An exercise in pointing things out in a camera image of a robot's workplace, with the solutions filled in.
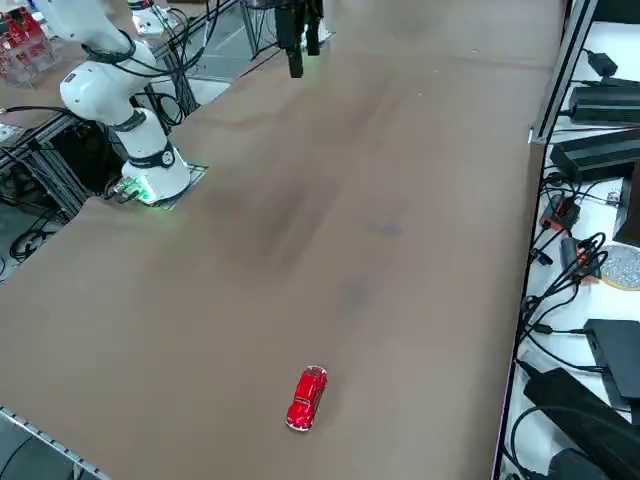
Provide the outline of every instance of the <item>black cable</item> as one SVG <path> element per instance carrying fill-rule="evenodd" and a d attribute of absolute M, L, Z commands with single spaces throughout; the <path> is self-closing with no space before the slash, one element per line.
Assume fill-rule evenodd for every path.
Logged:
<path fill-rule="evenodd" d="M 632 442 L 635 442 L 636 445 L 638 445 L 640 447 L 640 434 L 635 434 L 635 435 L 631 434 L 627 430 L 623 430 L 623 429 L 617 427 L 616 425 L 613 425 L 613 424 L 607 422 L 606 420 L 603 420 L 600 417 L 597 417 L 595 415 L 591 415 L 589 413 L 583 412 L 582 410 L 578 410 L 577 408 L 563 407 L 563 406 L 557 406 L 557 405 L 535 406 L 535 407 L 528 408 L 527 410 L 522 412 L 520 414 L 520 416 L 516 419 L 516 421 L 513 423 L 513 427 L 511 429 L 511 439 L 510 439 L 511 451 L 513 452 L 514 465 L 516 466 L 516 468 L 518 468 L 518 470 L 520 470 L 520 469 L 526 470 L 522 466 L 522 464 L 520 463 L 520 460 L 518 459 L 518 452 L 515 449 L 516 434 L 518 432 L 518 428 L 520 427 L 520 425 L 522 424 L 524 419 L 527 418 L 529 415 L 531 415 L 532 413 L 538 412 L 538 411 L 544 412 L 545 410 L 546 411 L 575 413 L 576 415 L 581 416 L 582 418 L 588 418 L 589 420 L 591 420 L 593 422 L 599 423 L 601 426 L 608 427 L 612 431 L 615 431 L 616 433 L 618 433 L 619 435 L 622 435 L 623 437 L 627 438 L 628 440 L 631 440 Z"/>
<path fill-rule="evenodd" d="M 264 65 L 265 63 L 267 63 L 269 60 L 271 60 L 273 57 L 275 57 L 276 55 L 278 55 L 282 50 L 277 50 L 276 52 L 274 52 L 273 54 L 271 54 L 270 56 L 268 56 L 267 58 L 265 58 L 264 60 L 262 60 L 261 62 L 258 62 L 257 64 L 255 64 L 253 67 L 251 67 L 249 70 L 247 70 L 246 72 L 244 72 L 242 75 L 240 75 L 238 78 L 243 78 L 246 77 L 247 75 L 249 75 L 250 73 L 256 71 L 258 68 L 260 68 L 262 65 Z"/>
<path fill-rule="evenodd" d="M 584 199 L 589 195 L 589 192 L 593 189 L 593 187 L 597 187 L 598 185 L 600 185 L 601 183 L 606 182 L 607 180 L 598 180 L 597 182 L 592 183 L 589 188 L 587 188 L 585 190 L 584 193 L 578 192 L 579 195 L 582 195 L 582 198 L 580 199 L 580 205 L 582 205 L 582 202 L 584 201 Z"/>
<path fill-rule="evenodd" d="M 157 113 L 158 117 L 160 117 L 167 125 L 169 125 L 171 127 L 177 127 L 182 122 L 184 122 L 184 120 L 187 118 L 187 113 L 182 108 L 182 105 L 180 105 L 180 102 L 178 101 L 178 99 L 176 97 L 172 96 L 172 95 L 169 95 L 168 93 L 144 92 L 144 93 L 136 93 L 133 96 L 134 97 L 146 96 L 147 98 L 149 98 L 149 100 L 151 100 L 150 97 L 157 98 L 158 101 L 155 102 L 156 113 Z M 178 107 L 178 117 L 177 118 L 171 118 L 169 116 L 169 114 L 167 113 L 167 111 L 165 110 L 165 108 L 163 107 L 162 100 L 165 99 L 165 98 L 168 98 L 169 100 L 174 102 L 176 104 L 176 106 Z"/>
<path fill-rule="evenodd" d="M 207 22 L 209 21 L 209 18 L 211 17 L 211 7 L 209 5 L 209 1 L 207 0 L 205 2 L 206 5 L 206 9 L 207 9 Z M 98 52 L 96 50 L 93 50 L 91 47 L 87 46 L 87 45 L 83 45 L 84 50 L 89 53 L 91 55 L 91 59 L 96 61 L 96 62 L 100 62 L 100 63 L 106 63 L 106 64 L 110 64 L 113 65 L 114 67 L 116 67 L 117 69 L 126 72 L 130 75 L 135 75 L 138 77 L 142 77 L 142 78 L 157 78 L 157 77 L 162 77 L 165 75 L 169 75 L 169 76 L 173 76 L 173 75 L 184 75 L 186 73 L 187 70 L 189 70 L 190 68 L 194 67 L 202 58 L 202 56 L 204 55 L 206 46 L 208 45 L 209 41 L 211 40 L 211 37 L 213 36 L 213 32 L 218 24 L 218 17 L 220 16 L 220 6 L 221 6 L 221 1 L 220 0 L 216 0 L 216 12 L 215 12 L 215 16 L 213 17 L 213 22 L 211 24 L 211 27 L 209 29 L 209 31 L 207 32 L 207 36 L 205 39 L 204 44 L 198 49 L 198 51 L 195 53 L 195 55 L 189 59 L 186 63 L 180 62 L 181 64 L 174 69 L 171 70 L 162 70 L 159 69 L 153 65 L 148 65 L 144 62 L 141 62 L 140 60 L 136 59 L 133 57 L 134 53 L 135 53 L 135 43 L 133 42 L 133 40 L 131 39 L 131 37 L 124 31 L 121 31 L 121 33 L 124 35 L 124 37 L 127 39 L 127 41 L 129 42 L 129 44 L 131 45 L 132 48 L 129 49 L 128 52 L 124 53 L 124 54 L 117 54 L 117 53 L 105 53 L 105 52 Z M 184 44 L 183 44 L 183 53 L 184 50 L 186 48 L 186 44 L 188 42 L 188 31 L 185 32 L 184 34 Z M 145 73 L 141 73 L 141 72 L 136 72 L 134 70 L 129 70 L 125 67 L 123 67 L 122 65 L 119 65 L 120 62 L 123 62 L 125 60 L 131 60 L 132 62 L 141 65 L 151 71 L 156 72 L 155 74 L 145 74 Z"/>
<path fill-rule="evenodd" d="M 531 331 L 531 325 L 529 325 L 529 321 L 544 300 L 557 295 L 568 288 L 574 287 L 576 291 L 574 292 L 572 298 L 567 301 L 567 303 L 573 301 L 573 299 L 577 295 L 577 288 L 582 282 L 584 276 L 583 269 L 585 265 L 593 264 L 595 266 L 601 267 L 602 264 L 604 264 L 604 262 L 606 261 L 608 253 L 600 250 L 604 245 L 605 240 L 606 235 L 602 232 L 598 232 L 594 235 L 591 235 L 589 238 L 582 240 L 578 244 L 582 249 L 580 255 L 576 256 L 576 258 L 564 268 L 564 270 L 555 278 L 555 280 L 551 282 L 545 292 L 540 296 L 530 296 L 525 299 L 525 302 L 523 304 L 523 315 L 521 318 L 522 326 L 519 327 L 519 330 L 522 330 L 522 332 L 519 335 L 518 343 L 521 343 L 524 338 L 528 336 L 529 332 Z M 563 302 L 562 304 L 553 307 L 553 309 L 549 309 L 543 314 L 543 316 L 547 315 L 555 308 L 566 305 L 567 303 Z M 539 317 L 533 323 L 533 325 L 537 325 L 538 323 L 540 323 L 543 316 Z"/>
<path fill-rule="evenodd" d="M 4 467 L 2 467 L 2 470 L 0 470 L 0 479 L 3 477 L 3 475 L 5 474 L 5 472 L 7 471 L 7 467 L 9 466 L 9 464 L 11 463 L 11 460 L 13 460 L 13 457 L 16 456 L 16 454 L 22 450 L 24 448 L 24 446 L 29 443 L 31 440 L 33 440 L 35 437 L 29 436 L 29 438 L 27 438 L 24 442 L 22 442 L 18 448 L 16 448 L 13 453 L 9 456 L 9 459 L 5 462 Z"/>
<path fill-rule="evenodd" d="M 57 113 L 62 113 L 64 115 L 69 115 L 70 117 L 73 117 L 76 120 L 80 120 L 82 122 L 87 122 L 88 121 L 88 120 L 85 120 L 84 118 L 76 115 L 75 113 L 73 113 L 68 108 L 50 107 L 50 106 L 47 106 L 47 105 L 19 105 L 19 106 L 16 106 L 16 107 L 5 108 L 1 112 L 2 113 L 13 113 L 13 112 L 27 112 L 27 111 L 31 111 L 31 110 L 48 110 L 48 111 L 51 111 L 51 112 L 57 112 Z"/>
<path fill-rule="evenodd" d="M 31 242 L 34 240 L 40 239 L 42 242 L 47 240 L 47 238 L 54 235 L 54 232 L 45 231 L 44 228 L 47 224 L 53 219 L 55 210 L 47 210 L 42 215 L 40 215 L 31 226 L 25 230 L 23 233 L 18 235 L 18 237 L 11 243 L 9 247 L 9 256 L 16 260 L 18 263 L 24 262 L 28 259 L 33 253 L 37 250 L 36 248 L 31 248 Z M 36 225 L 40 223 L 42 220 L 45 222 L 42 226 L 36 228 Z"/>
<path fill-rule="evenodd" d="M 545 248 L 547 248 L 549 245 L 551 245 L 551 242 L 553 242 L 556 238 L 558 238 L 563 232 L 565 231 L 565 229 L 561 229 L 558 230 L 556 233 L 554 233 L 551 238 L 549 238 L 549 240 L 547 240 L 546 242 L 544 242 L 542 244 L 542 246 L 540 248 L 538 248 L 537 250 L 542 252 Z"/>
<path fill-rule="evenodd" d="M 570 367 L 570 368 L 573 368 L 575 370 L 579 370 L 581 372 L 588 372 L 588 373 L 606 373 L 608 371 L 607 368 L 598 367 L 596 365 L 576 365 L 575 363 L 571 363 L 568 360 L 565 360 L 564 358 L 559 357 L 555 353 L 551 352 L 550 350 L 547 350 L 545 347 L 540 345 L 540 343 L 538 343 L 538 341 L 535 338 L 533 338 L 533 335 L 531 335 L 531 333 L 527 333 L 527 336 L 529 337 L 529 340 L 531 340 L 531 343 L 533 343 L 536 347 L 538 347 L 538 349 L 541 352 L 543 352 L 548 357 L 551 357 L 556 362 L 558 362 L 558 363 L 560 363 L 560 364 L 562 364 L 562 365 L 564 365 L 566 367 Z"/>
<path fill-rule="evenodd" d="M 506 459 L 509 460 L 511 464 L 518 469 L 518 472 L 520 473 L 520 475 L 522 475 L 522 478 L 524 478 L 525 480 L 530 480 L 531 477 L 533 476 L 532 474 L 537 475 L 531 470 L 524 468 L 522 465 L 518 465 L 516 463 L 516 460 L 513 458 L 513 455 L 511 455 L 511 453 L 509 453 L 509 450 L 507 450 L 506 445 L 502 445 L 502 448 L 500 450 L 502 450 L 502 454 L 506 457 Z M 515 473 L 510 473 L 507 476 L 507 480 L 508 479 L 520 480 L 520 477 L 518 477 Z"/>
<path fill-rule="evenodd" d="M 569 189 L 569 188 L 562 188 L 562 187 L 551 187 L 551 188 L 547 188 L 547 190 L 548 190 L 549 192 L 555 192 L 555 191 L 558 191 L 558 192 L 572 192 L 572 190 L 571 190 L 571 189 Z M 609 201 L 609 200 L 608 200 L 608 199 L 606 199 L 606 198 L 596 197 L 595 195 L 591 195 L 591 194 L 589 193 L 589 190 L 588 190 L 588 189 L 587 189 L 587 191 L 586 191 L 586 192 L 578 192 L 578 196 L 582 196 L 582 200 L 584 200 L 584 198 L 590 198 L 590 199 L 592 199 L 592 200 L 598 200 L 598 201 L 600 201 L 600 202 L 608 202 L 608 201 Z"/>
<path fill-rule="evenodd" d="M 573 328 L 571 330 L 556 330 L 551 325 L 546 325 L 539 323 L 531 328 L 532 333 L 539 333 L 541 335 L 551 335 L 551 334 L 567 334 L 567 335 L 589 335 L 592 333 L 591 330 L 586 328 Z"/>

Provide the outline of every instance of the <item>black power adapter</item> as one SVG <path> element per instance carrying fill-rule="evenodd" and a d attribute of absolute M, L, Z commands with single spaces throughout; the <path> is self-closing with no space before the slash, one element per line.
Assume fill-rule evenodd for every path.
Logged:
<path fill-rule="evenodd" d="M 583 50 L 587 53 L 589 65 L 601 77 L 613 77 L 618 71 L 616 62 L 611 60 L 606 53 L 595 53 L 586 48 L 583 48 Z"/>
<path fill-rule="evenodd" d="M 518 364 L 530 377 L 524 388 L 527 398 L 611 480 L 640 480 L 640 431 L 635 426 L 566 370 L 542 373 L 526 362 Z"/>
<path fill-rule="evenodd" d="M 592 90 L 619 89 L 593 88 Z M 640 107 L 640 88 L 635 90 L 638 91 Z M 553 164 L 574 181 L 628 177 L 638 159 L 640 159 L 640 129 L 638 128 L 558 142 L 551 150 Z"/>
<path fill-rule="evenodd" d="M 633 423 L 640 423 L 640 322 L 591 318 L 584 325 L 596 365 L 612 405 L 631 405 Z"/>
<path fill-rule="evenodd" d="M 584 453 L 572 448 L 561 451 L 549 463 L 549 480 L 609 480 Z"/>

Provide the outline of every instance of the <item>brown tabletop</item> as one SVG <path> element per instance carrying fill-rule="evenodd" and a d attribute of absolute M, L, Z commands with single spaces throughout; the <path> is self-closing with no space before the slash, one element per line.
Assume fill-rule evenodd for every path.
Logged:
<path fill-rule="evenodd" d="M 0 290 L 0 402 L 113 479 L 489 477 L 561 1 L 332 7 L 175 132 L 176 210 L 89 201 Z"/>

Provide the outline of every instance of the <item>toy car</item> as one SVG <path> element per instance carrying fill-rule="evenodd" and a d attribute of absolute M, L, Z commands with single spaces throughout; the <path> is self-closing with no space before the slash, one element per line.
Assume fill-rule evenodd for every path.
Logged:
<path fill-rule="evenodd" d="M 287 426 L 296 432 L 308 432 L 327 385 L 327 371 L 316 365 L 305 368 L 287 411 Z"/>

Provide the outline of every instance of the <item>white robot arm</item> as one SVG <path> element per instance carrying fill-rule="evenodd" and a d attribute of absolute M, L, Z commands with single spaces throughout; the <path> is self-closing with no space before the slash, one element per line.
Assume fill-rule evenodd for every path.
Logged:
<path fill-rule="evenodd" d="M 153 5 L 152 0 L 143 0 Z M 189 168 L 168 141 L 156 115 L 134 108 L 133 94 L 142 91 L 156 67 L 149 48 L 131 40 L 109 21 L 97 0 L 35 0 L 38 10 L 59 37 L 86 45 L 94 52 L 126 58 L 118 65 L 91 58 L 76 67 L 60 84 L 62 100 L 69 110 L 87 119 L 102 122 L 122 142 L 128 158 L 124 178 L 139 186 L 137 198 L 146 204 L 174 197 L 190 182 Z"/>

